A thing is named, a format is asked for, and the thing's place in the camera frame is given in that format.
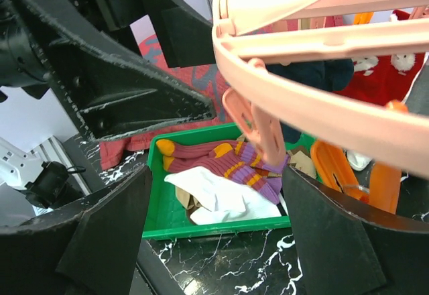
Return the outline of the pink round clip hanger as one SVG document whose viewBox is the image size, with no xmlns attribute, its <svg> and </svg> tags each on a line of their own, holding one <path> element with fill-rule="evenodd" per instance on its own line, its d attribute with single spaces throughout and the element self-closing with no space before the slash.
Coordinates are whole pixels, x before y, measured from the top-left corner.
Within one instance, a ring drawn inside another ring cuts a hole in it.
<svg viewBox="0 0 429 295">
<path fill-rule="evenodd" d="M 340 95 L 355 67 L 377 81 L 406 70 L 389 65 L 428 49 L 428 0 L 212 0 L 217 66 L 230 82 L 223 105 L 270 164 L 284 157 L 280 125 L 339 149 L 428 176 L 428 118 L 397 102 L 374 105 Z"/>
</svg>

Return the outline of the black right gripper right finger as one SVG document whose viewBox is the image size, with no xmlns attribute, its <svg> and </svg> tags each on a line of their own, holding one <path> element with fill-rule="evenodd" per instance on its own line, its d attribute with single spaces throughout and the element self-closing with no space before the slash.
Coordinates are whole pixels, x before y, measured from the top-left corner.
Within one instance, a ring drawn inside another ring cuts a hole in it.
<svg viewBox="0 0 429 295">
<path fill-rule="evenodd" d="M 287 167 L 283 192 L 308 294 L 427 294 L 428 224 Z"/>
</svg>

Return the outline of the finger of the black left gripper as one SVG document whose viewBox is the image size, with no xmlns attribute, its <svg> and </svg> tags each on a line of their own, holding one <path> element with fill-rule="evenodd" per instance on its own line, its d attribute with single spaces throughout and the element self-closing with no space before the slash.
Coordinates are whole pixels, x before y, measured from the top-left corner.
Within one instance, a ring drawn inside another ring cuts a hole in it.
<svg viewBox="0 0 429 295">
<path fill-rule="evenodd" d="M 170 68 L 214 64 L 212 22 L 184 0 L 141 0 Z"/>
</svg>

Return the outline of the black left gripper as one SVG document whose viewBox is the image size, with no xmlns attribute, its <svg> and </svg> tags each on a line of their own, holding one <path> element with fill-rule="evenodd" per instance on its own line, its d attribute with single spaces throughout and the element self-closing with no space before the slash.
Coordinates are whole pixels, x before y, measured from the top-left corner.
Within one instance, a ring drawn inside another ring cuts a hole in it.
<svg viewBox="0 0 429 295">
<path fill-rule="evenodd" d="M 131 31 L 141 17 L 141 0 L 1 0 L 1 102 L 6 88 L 37 100 L 52 90 L 83 137 L 125 137 L 113 132 L 115 105 L 181 89 L 141 57 Z"/>
</svg>

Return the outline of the purple striped sock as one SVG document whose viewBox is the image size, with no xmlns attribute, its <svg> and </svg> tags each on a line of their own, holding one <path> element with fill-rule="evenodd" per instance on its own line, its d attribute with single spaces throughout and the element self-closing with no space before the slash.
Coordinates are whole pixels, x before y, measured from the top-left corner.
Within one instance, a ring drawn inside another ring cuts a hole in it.
<svg viewBox="0 0 429 295">
<path fill-rule="evenodd" d="M 156 147 L 162 154 L 164 170 L 169 173 L 200 166 L 217 176 L 249 186 L 273 204 L 280 202 L 280 174 L 289 156 L 272 166 L 263 161 L 250 143 L 238 140 L 181 145 L 170 139 L 159 139 Z"/>
</svg>

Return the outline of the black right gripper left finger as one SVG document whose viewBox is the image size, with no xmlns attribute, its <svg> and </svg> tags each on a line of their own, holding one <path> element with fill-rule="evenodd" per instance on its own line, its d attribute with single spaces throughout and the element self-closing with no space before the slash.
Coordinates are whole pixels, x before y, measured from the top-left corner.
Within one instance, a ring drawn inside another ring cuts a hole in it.
<svg viewBox="0 0 429 295">
<path fill-rule="evenodd" d="M 128 294 L 150 198 L 147 166 L 18 226 L 1 227 L 2 294 Z"/>
</svg>

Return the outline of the white sock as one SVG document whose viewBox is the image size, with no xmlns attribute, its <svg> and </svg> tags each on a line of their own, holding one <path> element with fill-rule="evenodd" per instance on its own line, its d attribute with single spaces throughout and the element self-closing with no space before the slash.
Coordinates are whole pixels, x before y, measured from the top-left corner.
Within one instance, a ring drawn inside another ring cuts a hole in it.
<svg viewBox="0 0 429 295">
<path fill-rule="evenodd" d="M 269 219 L 286 215 L 283 203 L 273 204 L 244 184 L 217 176 L 203 167 L 168 174 L 176 198 L 194 225 Z"/>
</svg>

